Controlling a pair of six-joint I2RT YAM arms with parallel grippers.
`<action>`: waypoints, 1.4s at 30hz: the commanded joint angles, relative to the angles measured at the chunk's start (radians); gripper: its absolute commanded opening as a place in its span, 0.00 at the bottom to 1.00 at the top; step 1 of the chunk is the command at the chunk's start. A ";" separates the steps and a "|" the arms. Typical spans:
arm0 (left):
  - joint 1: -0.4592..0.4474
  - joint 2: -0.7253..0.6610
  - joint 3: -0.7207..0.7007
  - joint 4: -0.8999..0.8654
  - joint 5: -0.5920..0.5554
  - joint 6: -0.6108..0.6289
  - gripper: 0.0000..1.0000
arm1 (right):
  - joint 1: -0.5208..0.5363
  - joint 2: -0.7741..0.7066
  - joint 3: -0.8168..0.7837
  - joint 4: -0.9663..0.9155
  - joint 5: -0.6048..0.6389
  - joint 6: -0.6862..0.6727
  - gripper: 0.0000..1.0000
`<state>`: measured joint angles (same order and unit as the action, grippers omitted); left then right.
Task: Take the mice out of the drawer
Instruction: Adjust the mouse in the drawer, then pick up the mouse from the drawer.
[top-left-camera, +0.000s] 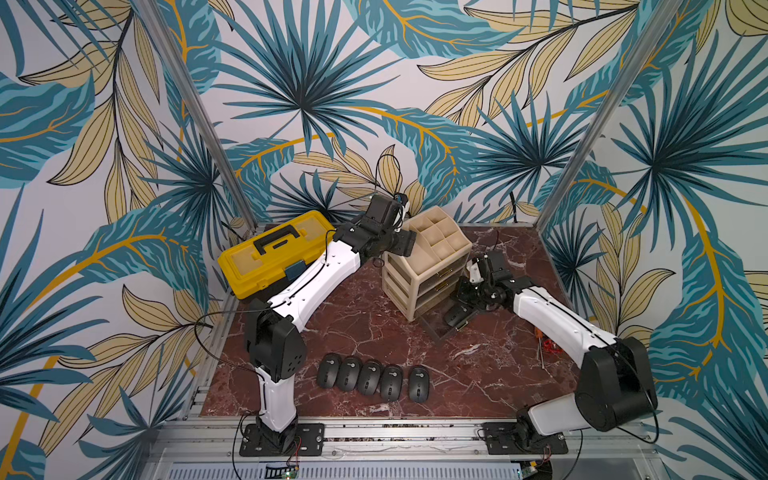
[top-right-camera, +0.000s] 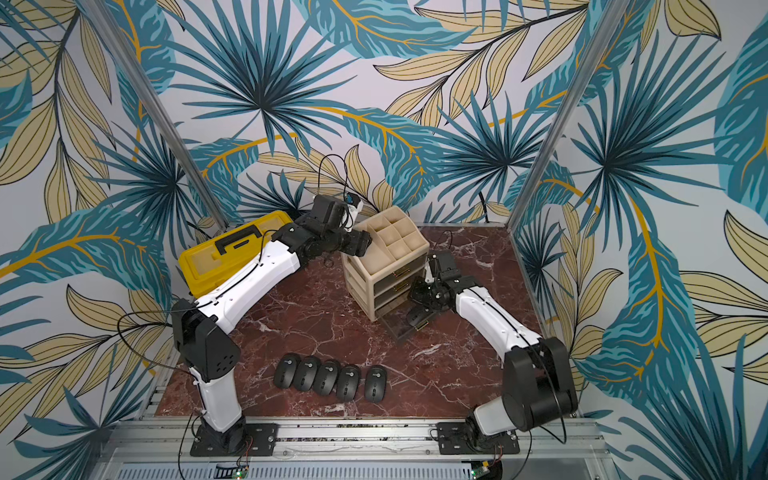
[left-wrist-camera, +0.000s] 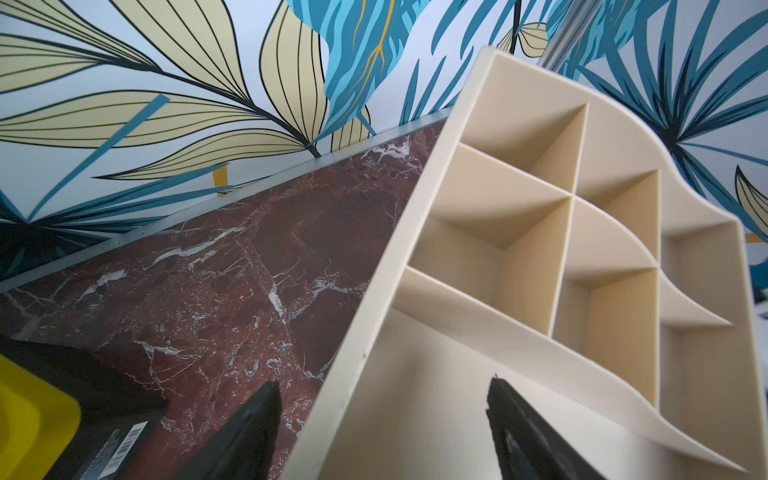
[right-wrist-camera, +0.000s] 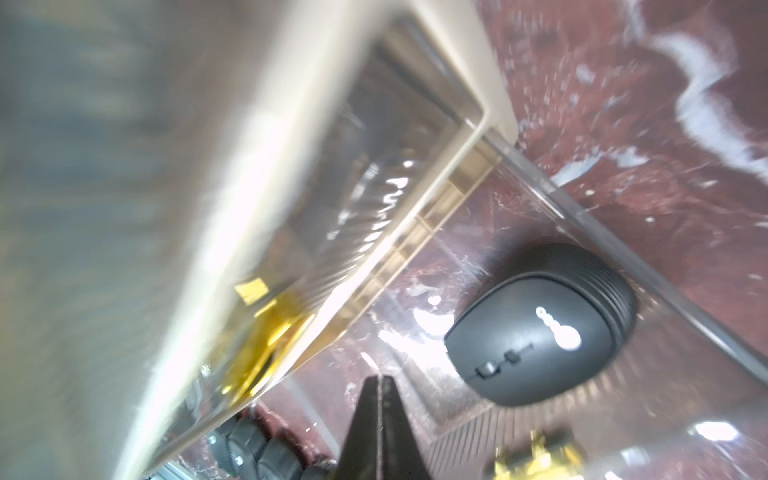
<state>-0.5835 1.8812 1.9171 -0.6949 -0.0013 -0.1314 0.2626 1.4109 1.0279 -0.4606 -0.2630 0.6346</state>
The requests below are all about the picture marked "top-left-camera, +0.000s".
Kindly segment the black Lecoo mouse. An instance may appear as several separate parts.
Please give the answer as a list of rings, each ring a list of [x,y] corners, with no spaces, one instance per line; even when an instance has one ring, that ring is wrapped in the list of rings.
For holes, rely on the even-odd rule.
[[[337,353],[328,353],[323,356],[318,364],[316,384],[322,389],[331,389],[335,386],[342,357]]]
[[[350,392],[357,388],[362,370],[361,360],[354,356],[344,358],[339,367],[335,386],[342,392]]]
[[[457,331],[463,329],[474,315],[474,309],[466,304],[453,305],[444,315],[444,323]]]
[[[413,366],[409,372],[408,395],[412,402],[423,404],[430,395],[430,374],[422,365]]]
[[[379,391],[384,402],[399,400],[403,386],[403,370],[400,366],[390,364],[383,368]]]
[[[376,393],[382,376],[383,366],[377,360],[368,360],[361,366],[356,388],[363,396],[372,396]]]

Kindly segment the beige drawer organizer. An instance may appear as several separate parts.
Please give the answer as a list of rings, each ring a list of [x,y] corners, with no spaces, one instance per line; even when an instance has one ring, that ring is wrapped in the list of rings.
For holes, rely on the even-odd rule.
[[[384,255],[382,288],[406,320],[413,322],[455,290],[472,242],[438,206],[407,220],[403,229],[416,234],[412,253]]]

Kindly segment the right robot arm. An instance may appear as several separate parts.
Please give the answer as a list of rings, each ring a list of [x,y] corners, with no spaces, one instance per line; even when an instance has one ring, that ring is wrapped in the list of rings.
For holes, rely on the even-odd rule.
[[[540,330],[579,369],[574,392],[523,408],[502,439],[524,453],[564,453],[559,437],[566,431],[607,432],[656,414],[657,394],[641,341],[595,326],[530,278],[514,276],[499,251],[472,258],[465,270],[445,317],[449,326],[460,329],[477,313],[505,309]]]

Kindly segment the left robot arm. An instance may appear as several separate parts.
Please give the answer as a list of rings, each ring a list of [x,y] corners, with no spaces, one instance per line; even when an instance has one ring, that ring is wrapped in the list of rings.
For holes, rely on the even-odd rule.
[[[416,234],[403,230],[409,199],[375,194],[367,209],[320,236],[318,258],[290,285],[247,310],[246,351],[260,380],[259,438],[285,453],[297,436],[297,371],[306,360],[302,337],[315,310],[344,280],[382,253],[408,257]]]

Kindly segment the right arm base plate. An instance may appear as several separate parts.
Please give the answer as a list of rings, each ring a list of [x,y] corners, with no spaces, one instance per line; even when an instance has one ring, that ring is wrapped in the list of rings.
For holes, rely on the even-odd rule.
[[[561,455],[568,453],[562,433],[541,435],[524,422],[485,422],[479,438],[489,455]]]

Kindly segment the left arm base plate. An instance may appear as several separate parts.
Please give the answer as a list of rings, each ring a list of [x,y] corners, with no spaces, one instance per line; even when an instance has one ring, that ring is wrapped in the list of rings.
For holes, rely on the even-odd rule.
[[[244,427],[238,450],[242,457],[278,457],[289,454],[302,457],[322,455],[325,441],[323,423],[292,423],[278,433],[261,421]]]

